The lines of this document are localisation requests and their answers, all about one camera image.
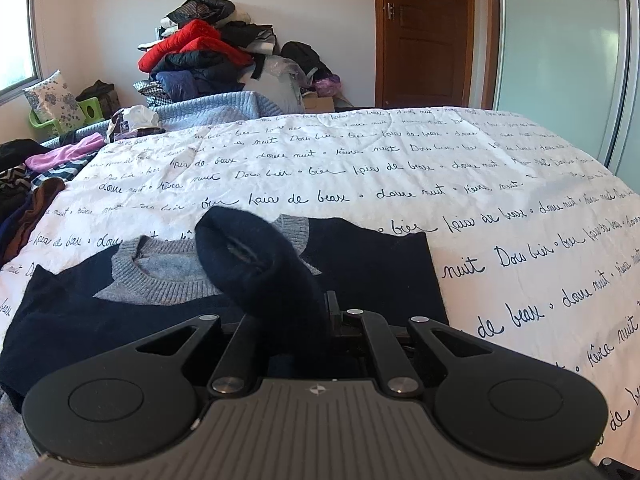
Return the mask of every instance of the sliding wardrobe door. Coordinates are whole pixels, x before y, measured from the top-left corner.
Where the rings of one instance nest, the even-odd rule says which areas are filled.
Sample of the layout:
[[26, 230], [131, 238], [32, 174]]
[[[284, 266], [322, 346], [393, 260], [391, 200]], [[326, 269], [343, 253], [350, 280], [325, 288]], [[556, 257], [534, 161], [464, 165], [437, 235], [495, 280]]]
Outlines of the sliding wardrobe door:
[[624, 79], [619, 0], [504, 0], [496, 107], [605, 161]]
[[640, 4], [629, 0], [629, 69], [620, 128], [609, 169], [636, 193], [640, 192]]

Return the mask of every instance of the bed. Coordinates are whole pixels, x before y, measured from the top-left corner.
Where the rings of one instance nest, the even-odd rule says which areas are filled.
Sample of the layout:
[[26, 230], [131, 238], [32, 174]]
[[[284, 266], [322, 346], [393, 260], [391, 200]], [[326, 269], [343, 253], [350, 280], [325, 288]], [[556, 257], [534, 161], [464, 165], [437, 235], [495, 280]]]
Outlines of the bed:
[[271, 116], [110, 144], [0, 271], [0, 339], [37, 264], [193, 237], [213, 205], [426, 232], [451, 325], [593, 381], [610, 409], [593, 459], [640, 467], [640, 198], [508, 112]]

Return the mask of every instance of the black bag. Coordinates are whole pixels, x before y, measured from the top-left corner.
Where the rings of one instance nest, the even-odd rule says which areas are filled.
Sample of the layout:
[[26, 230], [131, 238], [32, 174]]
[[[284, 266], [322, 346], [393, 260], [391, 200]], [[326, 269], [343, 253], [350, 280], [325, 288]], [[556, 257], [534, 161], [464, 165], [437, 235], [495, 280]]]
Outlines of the black bag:
[[289, 41], [282, 47], [280, 55], [298, 63], [307, 76], [312, 72], [314, 81], [325, 79], [332, 74], [327, 65], [320, 61], [318, 53], [306, 43]]
[[76, 97], [76, 101], [85, 101], [92, 97], [97, 97], [100, 101], [100, 110], [105, 119], [111, 119], [113, 114], [121, 108], [118, 93], [113, 84], [103, 83], [98, 79], [93, 86], [82, 90], [82, 93]]

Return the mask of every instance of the light blue quilt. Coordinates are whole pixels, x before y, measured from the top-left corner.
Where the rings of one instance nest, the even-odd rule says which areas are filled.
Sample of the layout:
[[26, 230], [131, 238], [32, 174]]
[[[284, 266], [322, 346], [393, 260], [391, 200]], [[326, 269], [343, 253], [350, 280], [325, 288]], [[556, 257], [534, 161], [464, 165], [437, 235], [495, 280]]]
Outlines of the light blue quilt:
[[[232, 92], [210, 95], [155, 108], [160, 117], [160, 127], [168, 132], [176, 132], [192, 126], [213, 126], [282, 115], [278, 105], [258, 92]], [[76, 131], [76, 142], [94, 133], [105, 135], [109, 121], [87, 126]], [[57, 148], [59, 139], [44, 142], [48, 148]]]

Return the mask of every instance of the houndstooth fabric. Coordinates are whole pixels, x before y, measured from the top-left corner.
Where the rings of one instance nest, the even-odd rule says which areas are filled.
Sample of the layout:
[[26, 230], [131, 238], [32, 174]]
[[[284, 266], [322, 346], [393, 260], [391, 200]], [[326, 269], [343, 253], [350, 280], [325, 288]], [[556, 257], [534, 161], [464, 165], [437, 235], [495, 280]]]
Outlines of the houndstooth fabric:
[[27, 168], [24, 164], [11, 168], [0, 173], [0, 189], [20, 189], [31, 190], [31, 183], [27, 176]]
[[149, 108], [157, 108], [174, 103], [158, 81], [138, 81], [133, 83], [133, 88], [146, 98], [146, 104]]

